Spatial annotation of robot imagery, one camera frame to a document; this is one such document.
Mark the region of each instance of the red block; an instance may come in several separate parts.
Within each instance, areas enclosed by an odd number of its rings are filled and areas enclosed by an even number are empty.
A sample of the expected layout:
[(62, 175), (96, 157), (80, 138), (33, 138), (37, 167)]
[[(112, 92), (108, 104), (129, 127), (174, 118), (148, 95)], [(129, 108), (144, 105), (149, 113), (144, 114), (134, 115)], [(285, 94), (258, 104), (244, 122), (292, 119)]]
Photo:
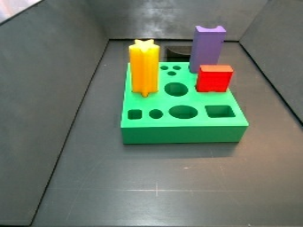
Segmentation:
[(233, 69), (229, 65), (200, 65), (196, 79), (197, 92), (225, 92), (232, 78)]

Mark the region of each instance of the rectangular hole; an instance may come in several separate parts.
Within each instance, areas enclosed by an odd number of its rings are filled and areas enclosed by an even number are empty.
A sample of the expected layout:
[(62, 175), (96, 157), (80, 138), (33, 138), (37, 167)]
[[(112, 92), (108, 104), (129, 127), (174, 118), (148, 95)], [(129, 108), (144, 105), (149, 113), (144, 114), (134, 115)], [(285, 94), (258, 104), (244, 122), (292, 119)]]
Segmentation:
[(230, 106), (205, 106), (204, 109), (210, 118), (234, 117)]
[(138, 120), (141, 118), (141, 110), (129, 110), (128, 111), (128, 119)]

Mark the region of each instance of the metal wall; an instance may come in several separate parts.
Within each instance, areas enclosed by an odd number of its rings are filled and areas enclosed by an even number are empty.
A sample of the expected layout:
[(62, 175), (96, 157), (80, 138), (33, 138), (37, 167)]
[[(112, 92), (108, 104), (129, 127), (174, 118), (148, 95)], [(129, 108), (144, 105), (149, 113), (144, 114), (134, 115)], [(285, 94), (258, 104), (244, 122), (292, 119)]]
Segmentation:
[(303, 1), (270, 0), (240, 43), (303, 121)]
[(193, 26), (226, 29), (237, 41), (266, 0), (88, 0), (112, 39), (192, 39)]
[(106, 42), (84, 0), (0, 27), (0, 224), (32, 221)]

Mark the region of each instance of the shape sorter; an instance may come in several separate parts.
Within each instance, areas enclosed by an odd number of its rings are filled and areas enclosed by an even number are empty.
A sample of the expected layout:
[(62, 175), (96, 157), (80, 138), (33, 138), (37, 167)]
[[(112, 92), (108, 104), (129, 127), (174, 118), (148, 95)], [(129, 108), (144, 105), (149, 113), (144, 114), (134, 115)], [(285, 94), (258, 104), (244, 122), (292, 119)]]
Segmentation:
[(196, 92), (188, 62), (160, 62), (158, 91), (130, 92), (126, 69), (120, 129), (124, 144), (238, 142), (248, 122), (229, 90)]

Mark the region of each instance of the purple cylinder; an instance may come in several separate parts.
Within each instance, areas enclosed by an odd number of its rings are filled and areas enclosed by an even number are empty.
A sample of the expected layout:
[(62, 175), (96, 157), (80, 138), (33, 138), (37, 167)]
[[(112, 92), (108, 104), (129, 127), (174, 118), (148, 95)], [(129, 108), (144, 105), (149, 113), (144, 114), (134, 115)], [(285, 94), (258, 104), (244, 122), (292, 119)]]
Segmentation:
[(194, 27), (193, 46), (189, 59), (189, 70), (197, 73), (200, 65), (214, 65), (218, 60), (225, 30), (221, 26), (216, 28)]

